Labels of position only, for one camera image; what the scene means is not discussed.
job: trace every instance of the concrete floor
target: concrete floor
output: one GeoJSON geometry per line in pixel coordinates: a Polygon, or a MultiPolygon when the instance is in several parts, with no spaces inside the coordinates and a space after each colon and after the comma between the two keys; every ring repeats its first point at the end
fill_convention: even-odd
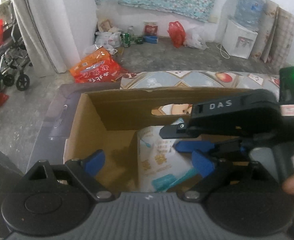
{"type": "MultiPolygon", "coordinates": [[[[176,49],[170,39],[159,39],[158,44],[133,44],[124,49],[117,61],[130,72],[157,70],[212,70],[244,71],[277,74],[267,64],[237,57],[224,59],[216,44],[206,50],[181,47],[176,49]]],[[[32,67],[27,67],[31,85],[20,92],[15,86],[6,88],[10,96],[0,107],[0,151],[22,171],[26,171],[34,142],[47,108],[60,85],[72,83],[69,73],[36,78],[32,67]]]]}

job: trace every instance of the cardboard box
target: cardboard box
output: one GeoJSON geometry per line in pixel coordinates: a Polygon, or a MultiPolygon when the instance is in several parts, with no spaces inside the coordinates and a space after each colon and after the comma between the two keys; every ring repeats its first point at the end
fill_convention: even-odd
{"type": "MultiPolygon", "coordinates": [[[[106,154],[106,163],[95,177],[113,193],[137,191],[136,131],[151,125],[169,125],[188,115],[156,116],[152,109],[167,104],[195,104],[240,93],[235,88],[157,88],[149,90],[104,90],[81,95],[70,137],[66,142],[64,162],[83,159],[98,149],[106,154]]],[[[227,139],[205,136],[212,142],[227,139]]]]}

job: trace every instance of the gray curtain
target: gray curtain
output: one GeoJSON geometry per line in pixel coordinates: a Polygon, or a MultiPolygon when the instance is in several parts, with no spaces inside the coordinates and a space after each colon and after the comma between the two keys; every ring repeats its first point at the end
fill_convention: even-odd
{"type": "Polygon", "coordinates": [[[36,75],[43,77],[55,74],[58,71],[39,35],[28,0],[13,0],[13,4],[18,26],[36,75]]]}

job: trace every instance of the black wheel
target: black wheel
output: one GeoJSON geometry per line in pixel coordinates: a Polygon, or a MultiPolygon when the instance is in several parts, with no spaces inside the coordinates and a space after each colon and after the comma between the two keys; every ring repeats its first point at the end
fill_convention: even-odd
{"type": "Polygon", "coordinates": [[[19,91],[25,91],[29,88],[30,85],[30,78],[26,74],[19,75],[16,87],[19,91]]]}
{"type": "Polygon", "coordinates": [[[15,77],[12,74],[6,74],[2,78],[3,84],[7,87],[12,87],[13,84],[15,83],[15,77]]]}

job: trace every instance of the screw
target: screw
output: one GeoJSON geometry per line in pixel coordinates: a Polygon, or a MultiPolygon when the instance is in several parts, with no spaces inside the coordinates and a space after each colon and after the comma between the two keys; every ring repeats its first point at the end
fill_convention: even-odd
{"type": "Polygon", "coordinates": [[[185,197],[187,199],[198,199],[198,198],[200,198],[200,193],[197,191],[190,190],[190,191],[185,192],[185,197]]]}
{"type": "Polygon", "coordinates": [[[98,191],[96,196],[99,199],[108,199],[112,196],[112,194],[109,191],[103,190],[103,191],[98,191]]]}

